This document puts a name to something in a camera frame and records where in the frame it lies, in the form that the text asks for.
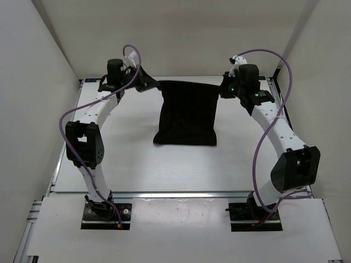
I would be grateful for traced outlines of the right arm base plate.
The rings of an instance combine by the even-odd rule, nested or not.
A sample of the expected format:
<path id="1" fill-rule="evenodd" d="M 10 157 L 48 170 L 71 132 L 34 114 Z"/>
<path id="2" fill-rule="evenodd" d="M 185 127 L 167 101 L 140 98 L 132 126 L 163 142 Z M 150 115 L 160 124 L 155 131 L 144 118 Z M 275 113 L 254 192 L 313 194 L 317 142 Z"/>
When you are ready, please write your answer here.
<path id="1" fill-rule="evenodd" d="M 276 232 L 282 231 L 278 210 L 270 214 L 255 203 L 229 203 L 231 232 Z"/>

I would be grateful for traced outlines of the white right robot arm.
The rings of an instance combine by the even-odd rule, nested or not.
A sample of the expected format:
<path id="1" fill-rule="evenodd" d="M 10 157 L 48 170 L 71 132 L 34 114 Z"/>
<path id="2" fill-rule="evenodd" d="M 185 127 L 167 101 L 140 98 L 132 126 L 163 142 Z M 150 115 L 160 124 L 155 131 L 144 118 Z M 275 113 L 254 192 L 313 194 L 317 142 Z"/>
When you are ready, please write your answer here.
<path id="1" fill-rule="evenodd" d="M 268 138 L 278 157 L 263 186 L 253 181 L 254 192 L 248 198 L 246 212 L 249 217 L 259 219 L 265 212 L 274 211 L 277 202 L 290 197 L 294 190 L 315 183 L 320 151 L 296 135 L 271 93 L 261 89 L 257 65 L 247 63 L 241 56 L 232 63 L 231 70 L 223 75 L 220 96 L 240 100 L 241 106 L 264 131 L 259 143 Z"/>

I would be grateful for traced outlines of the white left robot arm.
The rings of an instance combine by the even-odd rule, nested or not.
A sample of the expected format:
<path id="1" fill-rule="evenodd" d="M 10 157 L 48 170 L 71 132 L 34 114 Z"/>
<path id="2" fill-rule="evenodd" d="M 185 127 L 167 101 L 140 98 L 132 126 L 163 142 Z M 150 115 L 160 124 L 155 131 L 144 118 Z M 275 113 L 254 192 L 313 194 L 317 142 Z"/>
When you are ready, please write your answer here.
<path id="1" fill-rule="evenodd" d="M 105 148 L 100 130 L 126 89 L 135 88 L 142 93 L 154 87 L 158 87 L 157 81 L 139 62 L 131 58 L 110 59 L 107 74 L 100 79 L 95 103 L 87 107 L 80 119 L 67 122 L 65 126 L 69 142 L 66 156 L 83 176 L 88 190 L 85 199 L 90 210 L 103 220 L 117 220 L 120 212 L 101 167 Z"/>

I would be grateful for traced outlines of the black skirt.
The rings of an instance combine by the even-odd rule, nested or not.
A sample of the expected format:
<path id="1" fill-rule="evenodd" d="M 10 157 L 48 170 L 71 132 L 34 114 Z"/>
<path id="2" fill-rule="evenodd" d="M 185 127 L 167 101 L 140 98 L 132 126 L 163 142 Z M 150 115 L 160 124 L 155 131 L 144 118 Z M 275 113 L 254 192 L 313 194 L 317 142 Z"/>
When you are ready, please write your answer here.
<path id="1" fill-rule="evenodd" d="M 214 131 L 219 86 L 187 81 L 159 81 L 163 104 L 156 145 L 216 146 Z"/>

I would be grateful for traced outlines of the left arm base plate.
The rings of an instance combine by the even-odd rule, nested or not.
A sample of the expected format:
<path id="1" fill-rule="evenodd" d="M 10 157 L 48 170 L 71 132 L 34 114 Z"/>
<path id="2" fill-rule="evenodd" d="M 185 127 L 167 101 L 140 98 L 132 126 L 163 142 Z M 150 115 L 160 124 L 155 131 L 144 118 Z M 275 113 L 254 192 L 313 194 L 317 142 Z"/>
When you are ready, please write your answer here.
<path id="1" fill-rule="evenodd" d="M 115 206 L 120 214 L 116 215 L 113 208 L 109 211 L 95 211 L 90 204 L 84 205 L 84 211 L 81 221 L 82 230 L 130 230 L 132 203 L 115 203 Z"/>

